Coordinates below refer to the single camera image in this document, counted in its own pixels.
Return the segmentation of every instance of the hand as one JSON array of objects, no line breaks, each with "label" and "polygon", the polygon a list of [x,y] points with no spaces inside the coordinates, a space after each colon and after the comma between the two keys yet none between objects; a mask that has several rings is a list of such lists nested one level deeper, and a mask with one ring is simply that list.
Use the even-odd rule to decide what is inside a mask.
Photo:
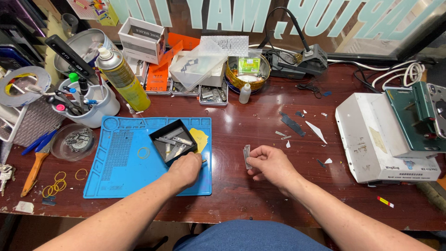
[{"label": "hand", "polygon": [[175,160],[167,172],[175,185],[184,190],[195,184],[202,165],[200,153],[189,152]]},{"label": "hand", "polygon": [[256,181],[268,180],[287,197],[291,196],[290,187],[304,179],[280,149],[259,146],[252,150],[249,156],[246,161],[252,166],[252,169],[248,170],[249,175],[254,175],[252,179]]}]

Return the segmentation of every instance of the bubble wrap bag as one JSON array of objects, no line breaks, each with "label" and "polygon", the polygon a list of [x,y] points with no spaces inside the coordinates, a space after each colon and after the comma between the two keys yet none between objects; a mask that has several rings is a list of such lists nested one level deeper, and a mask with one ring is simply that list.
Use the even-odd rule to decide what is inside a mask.
[{"label": "bubble wrap bag", "polygon": [[248,36],[201,36],[200,43],[205,39],[212,39],[228,56],[248,57]]}]

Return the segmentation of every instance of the white machine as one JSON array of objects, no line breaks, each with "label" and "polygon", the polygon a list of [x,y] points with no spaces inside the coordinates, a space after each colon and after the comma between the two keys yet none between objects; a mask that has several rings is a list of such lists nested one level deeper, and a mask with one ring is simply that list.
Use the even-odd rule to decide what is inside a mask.
[{"label": "white machine", "polygon": [[[337,107],[335,116],[340,136],[348,166],[357,182],[369,185],[419,183],[435,181],[440,175],[435,156],[446,149],[409,144],[406,140],[408,132],[400,124],[404,118],[398,116],[391,104],[394,98],[407,97],[408,89],[392,90],[396,91],[393,96],[390,92],[354,93]],[[429,133],[421,134],[421,142],[438,144],[446,143],[446,140]]]}]

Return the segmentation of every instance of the black box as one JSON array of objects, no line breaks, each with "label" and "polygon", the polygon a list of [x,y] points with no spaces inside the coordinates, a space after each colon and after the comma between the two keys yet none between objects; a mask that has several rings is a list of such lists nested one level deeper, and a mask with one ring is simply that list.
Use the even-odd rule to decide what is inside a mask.
[{"label": "black box", "polygon": [[[178,128],[183,128],[183,132],[178,134],[177,136],[183,139],[187,139],[189,141],[192,141],[192,146],[188,146],[186,145],[186,148],[184,149],[184,151],[178,155],[177,157],[169,160],[168,162],[166,162],[166,143],[161,142],[156,140],[156,138],[162,138],[164,137],[164,135],[169,134],[170,132],[178,129]],[[192,135],[190,134],[189,130],[186,128],[186,126],[184,125],[183,121],[181,121],[181,119],[175,120],[174,122],[161,127],[160,129],[154,131],[153,133],[149,134],[150,139],[153,142],[153,145],[155,146],[155,148],[157,149],[159,155],[161,156],[161,158],[163,159],[164,163],[170,167],[170,165],[172,165],[172,163],[177,160],[178,158],[180,158],[183,155],[186,155],[189,152],[194,152],[196,150],[198,150],[198,145],[197,142],[195,141],[195,139],[192,137]]]}]

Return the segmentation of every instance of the wooden desk surface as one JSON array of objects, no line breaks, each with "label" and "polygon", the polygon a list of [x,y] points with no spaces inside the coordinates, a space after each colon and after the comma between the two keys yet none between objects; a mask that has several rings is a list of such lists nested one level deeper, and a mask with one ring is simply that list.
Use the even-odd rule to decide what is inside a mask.
[{"label": "wooden desk surface", "polygon": [[[256,182],[247,174],[243,147],[269,145],[280,148],[291,163],[306,179],[321,186],[352,208],[375,218],[398,230],[446,230],[446,216],[429,204],[414,185],[394,185],[377,188],[358,184],[347,166],[345,152],[335,123],[335,108],[354,92],[368,92],[353,75],[354,68],[335,65],[317,81],[322,92],[333,94],[322,99],[314,97],[308,90],[297,90],[296,82],[271,77],[261,93],[251,96],[248,104],[238,102],[238,95],[229,91],[227,107],[206,107],[195,97],[150,96],[152,106],[140,114],[131,114],[125,105],[117,116],[121,117],[206,117],[212,118],[212,195],[205,197],[175,197],[157,215],[155,220],[175,222],[219,223],[232,219],[272,220],[290,226],[319,227],[317,222],[299,205],[287,200],[270,183]],[[305,119],[295,116],[296,111],[306,110]],[[282,111],[302,125],[306,132],[301,138],[280,121]],[[327,113],[326,119],[321,113]],[[328,142],[323,142],[309,129],[305,120],[322,130]],[[275,134],[280,131],[292,135],[290,148],[286,140]],[[20,213],[13,210],[19,201],[34,204],[35,215],[89,217],[107,208],[119,199],[83,199],[86,179],[74,178],[80,168],[91,169],[95,154],[77,162],[67,162],[48,156],[37,176],[38,182],[30,193],[20,198],[26,177],[34,163],[34,154],[21,156],[22,147],[14,145],[7,163],[15,166],[16,181],[8,181],[5,196],[0,198],[1,211]],[[331,158],[327,169],[316,161]],[[444,169],[443,155],[438,157]],[[54,183],[54,175],[65,171],[67,188],[56,195],[56,205],[43,205],[45,186]],[[377,200],[380,196],[395,205],[391,208]]]}]

